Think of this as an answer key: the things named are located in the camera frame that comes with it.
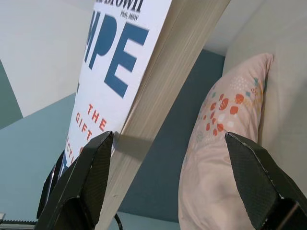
ceiling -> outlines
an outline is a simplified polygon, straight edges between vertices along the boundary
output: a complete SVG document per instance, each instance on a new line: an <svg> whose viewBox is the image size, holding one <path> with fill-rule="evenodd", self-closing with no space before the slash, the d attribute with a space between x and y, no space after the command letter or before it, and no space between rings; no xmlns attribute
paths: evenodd
<svg viewBox="0 0 307 230"><path fill-rule="evenodd" d="M231 0L204 49L225 56L244 24L265 0Z"/></svg>

white book cover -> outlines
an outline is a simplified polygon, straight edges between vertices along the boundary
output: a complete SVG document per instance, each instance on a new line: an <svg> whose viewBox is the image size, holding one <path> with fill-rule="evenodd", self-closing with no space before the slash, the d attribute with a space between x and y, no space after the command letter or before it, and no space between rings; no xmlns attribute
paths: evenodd
<svg viewBox="0 0 307 230"><path fill-rule="evenodd" d="M105 132L121 132L171 0L96 0L66 140L64 168Z"/></svg>

bed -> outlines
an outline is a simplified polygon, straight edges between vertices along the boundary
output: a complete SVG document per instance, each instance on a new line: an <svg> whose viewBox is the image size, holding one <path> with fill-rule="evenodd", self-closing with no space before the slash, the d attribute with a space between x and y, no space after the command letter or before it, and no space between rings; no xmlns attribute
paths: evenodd
<svg viewBox="0 0 307 230"><path fill-rule="evenodd" d="M259 143L307 196L307 1L267 0L229 47L224 73L259 53L274 54Z"/></svg>

pink pillowcase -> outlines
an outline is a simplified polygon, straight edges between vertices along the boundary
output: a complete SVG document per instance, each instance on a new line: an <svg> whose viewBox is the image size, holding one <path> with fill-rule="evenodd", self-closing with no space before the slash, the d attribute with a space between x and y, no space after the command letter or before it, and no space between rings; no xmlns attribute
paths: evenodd
<svg viewBox="0 0 307 230"><path fill-rule="evenodd" d="M182 230L254 229L234 180L225 132L257 142L265 78L272 54L260 54L222 76L193 129L179 183Z"/></svg>

blue wall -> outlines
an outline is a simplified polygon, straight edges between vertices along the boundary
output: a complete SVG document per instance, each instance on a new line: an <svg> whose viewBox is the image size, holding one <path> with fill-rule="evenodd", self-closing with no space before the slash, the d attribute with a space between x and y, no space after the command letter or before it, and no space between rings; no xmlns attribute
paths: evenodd
<svg viewBox="0 0 307 230"><path fill-rule="evenodd" d="M74 94L0 130L0 212L35 220L46 177L65 148Z"/></svg>
<svg viewBox="0 0 307 230"><path fill-rule="evenodd" d="M199 108L221 77L224 57L202 51L163 123L121 207L123 212L177 221L181 163ZM44 180L65 147L74 94L0 130L0 212L6 219L35 220ZM151 221L129 229L154 228Z"/></svg>
<svg viewBox="0 0 307 230"><path fill-rule="evenodd" d="M23 117L1 60L0 60L0 108L1 108L0 129L14 123L15 121L18 121L19 119L22 119Z"/></svg>
<svg viewBox="0 0 307 230"><path fill-rule="evenodd" d="M124 230L180 230L178 223L118 213ZM118 224L113 219L109 230L118 230Z"/></svg>
<svg viewBox="0 0 307 230"><path fill-rule="evenodd" d="M181 164L199 109L222 76L224 57L203 50L140 167L120 211L178 222Z"/></svg>

